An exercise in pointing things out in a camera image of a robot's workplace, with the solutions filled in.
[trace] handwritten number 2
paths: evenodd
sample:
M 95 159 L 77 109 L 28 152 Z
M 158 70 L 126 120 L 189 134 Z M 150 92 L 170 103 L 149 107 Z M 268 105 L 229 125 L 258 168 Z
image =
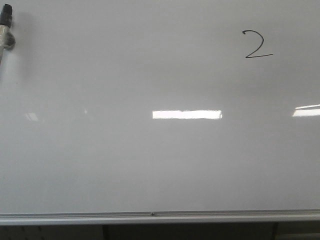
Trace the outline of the handwritten number 2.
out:
M 242 33 L 243 33 L 244 35 L 246 34 L 246 32 L 254 32 L 254 33 L 258 34 L 258 35 L 262 38 L 262 42 L 261 42 L 260 46 L 259 46 L 255 51 L 253 51 L 253 52 L 250 53 L 248 56 L 246 56 L 246 57 L 245 57 L 246 59 L 266 57 L 266 56 L 273 55 L 273 54 L 268 54 L 268 55 L 252 56 L 252 54 L 254 54 L 256 51 L 258 51 L 258 50 L 262 47 L 262 45 L 264 44 L 265 39 L 264 39 L 264 37 L 263 37 L 260 33 L 258 33 L 257 31 L 253 31 L 253 30 L 245 30 L 245 31 L 242 31 Z

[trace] metal ledge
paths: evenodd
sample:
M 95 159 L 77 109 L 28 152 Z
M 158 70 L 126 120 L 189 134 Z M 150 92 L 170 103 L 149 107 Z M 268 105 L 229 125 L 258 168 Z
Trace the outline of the metal ledge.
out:
M 319 221 L 320 209 L 0 214 L 0 226 Z

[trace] whiteboard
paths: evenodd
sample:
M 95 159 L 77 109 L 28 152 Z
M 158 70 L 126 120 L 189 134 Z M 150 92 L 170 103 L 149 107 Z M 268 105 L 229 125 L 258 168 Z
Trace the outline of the whiteboard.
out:
M 0 223 L 320 219 L 319 1 L 4 3 Z

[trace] white board surface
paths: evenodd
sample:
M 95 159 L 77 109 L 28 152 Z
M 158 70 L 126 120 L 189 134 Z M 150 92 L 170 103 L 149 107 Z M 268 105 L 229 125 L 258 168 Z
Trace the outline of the white board surface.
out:
M 0 214 L 320 209 L 319 1 L 4 3 Z

